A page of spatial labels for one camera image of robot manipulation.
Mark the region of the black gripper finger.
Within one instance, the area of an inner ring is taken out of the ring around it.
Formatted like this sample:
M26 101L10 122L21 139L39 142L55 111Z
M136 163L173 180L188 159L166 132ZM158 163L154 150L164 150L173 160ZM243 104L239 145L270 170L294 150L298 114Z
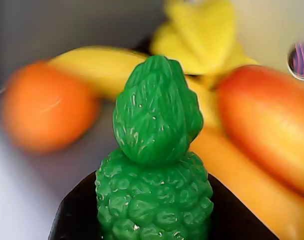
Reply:
M91 173L61 201L48 236L49 240L99 239L94 181L95 173Z
M213 188L211 240L277 240L272 233L231 191L208 175Z

